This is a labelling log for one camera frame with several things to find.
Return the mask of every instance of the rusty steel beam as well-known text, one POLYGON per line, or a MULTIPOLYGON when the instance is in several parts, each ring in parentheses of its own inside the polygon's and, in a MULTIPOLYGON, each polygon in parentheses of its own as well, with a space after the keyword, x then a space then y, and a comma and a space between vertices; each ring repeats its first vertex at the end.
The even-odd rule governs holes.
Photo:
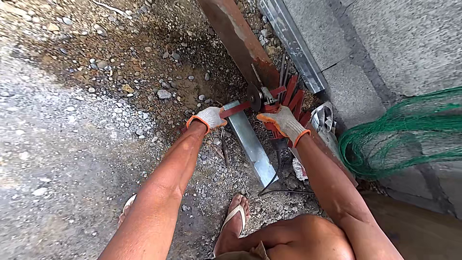
POLYGON ((263 87, 279 87, 279 72, 247 24, 233 0, 198 0, 229 55, 249 84, 260 86, 252 64, 263 87))

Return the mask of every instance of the hand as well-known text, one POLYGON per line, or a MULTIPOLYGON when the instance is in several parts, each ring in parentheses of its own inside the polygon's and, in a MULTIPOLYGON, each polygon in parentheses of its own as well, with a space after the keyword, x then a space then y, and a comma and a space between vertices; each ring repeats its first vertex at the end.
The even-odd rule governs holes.
POLYGON ((226 125, 228 121, 220 118, 220 111, 221 108, 216 106, 210 106, 201 112, 197 113, 197 115, 191 116, 191 118, 186 122, 186 127, 189 128, 189 125, 194 119, 198 119, 203 122, 207 126, 207 133, 210 130, 213 130, 219 126, 226 125))
POLYGON ((281 106, 281 109, 277 113, 258 114, 257 119, 265 123, 273 123, 283 136, 290 138, 293 147, 297 145, 302 135, 306 133, 310 134, 310 130, 305 129, 286 106, 281 106))

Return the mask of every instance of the dirt ground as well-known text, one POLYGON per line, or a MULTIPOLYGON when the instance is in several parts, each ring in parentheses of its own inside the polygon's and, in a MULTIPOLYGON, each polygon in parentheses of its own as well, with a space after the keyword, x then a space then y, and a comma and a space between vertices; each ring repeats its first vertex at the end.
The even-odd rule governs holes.
MULTIPOLYGON (((193 113, 245 100, 245 79, 194 0, 4 1, 0 8, 1 259, 96 259, 135 194, 193 113)), ((238 2, 278 65, 283 48, 256 2, 238 2)), ((315 105, 308 96, 306 107, 315 105)), ((246 111, 268 156, 267 132, 246 111)), ((271 193, 229 127, 230 167, 204 139, 169 259, 206 259, 233 194, 250 198, 244 235, 301 213, 313 195, 271 193)), ((277 187, 309 190, 283 153, 277 187)))

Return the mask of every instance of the flip-flop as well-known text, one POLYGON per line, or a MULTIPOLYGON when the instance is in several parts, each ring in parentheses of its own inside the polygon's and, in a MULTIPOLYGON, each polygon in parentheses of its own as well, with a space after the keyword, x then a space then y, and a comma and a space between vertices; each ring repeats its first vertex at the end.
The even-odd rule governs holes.
POLYGON ((119 222, 118 222, 118 224, 117 224, 117 228, 119 228, 120 225, 121 225, 122 222, 123 222, 122 216, 125 216, 125 217, 126 217, 126 215, 125 215, 125 210, 127 210, 127 208, 129 208, 129 207, 133 204, 133 202, 135 201, 135 198, 136 198, 136 194, 133 195, 133 196, 131 196, 131 197, 127 200, 127 202, 125 203, 125 205, 124 205, 124 207, 123 207, 123 209, 122 209, 122 213, 119 215, 119 222))
POLYGON ((241 213, 241 220, 242 220, 242 228, 241 228, 241 232, 239 233, 239 235, 242 234, 242 232, 244 231, 244 227, 245 227, 245 211, 240 203, 228 214, 228 216, 226 216, 225 223, 223 223, 223 226, 221 226, 220 233, 223 230, 223 227, 226 225, 226 223, 228 223, 228 221, 230 221, 232 217, 234 217, 234 215, 238 212, 241 213))

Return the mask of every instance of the foot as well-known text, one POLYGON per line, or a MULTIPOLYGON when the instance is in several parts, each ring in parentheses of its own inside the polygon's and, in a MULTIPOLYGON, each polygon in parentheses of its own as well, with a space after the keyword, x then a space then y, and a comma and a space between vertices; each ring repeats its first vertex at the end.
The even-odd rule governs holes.
MULTIPOLYGON (((228 209, 228 214, 239 204, 244 208, 245 221, 247 221, 250 217, 249 200, 239 193, 232 198, 228 209)), ((241 214, 238 212, 225 224, 221 230, 220 236, 218 237, 217 243, 215 244, 215 248, 213 249, 215 256, 219 256, 220 254, 226 252, 235 251, 233 248, 238 243, 241 231, 242 220, 241 214)))

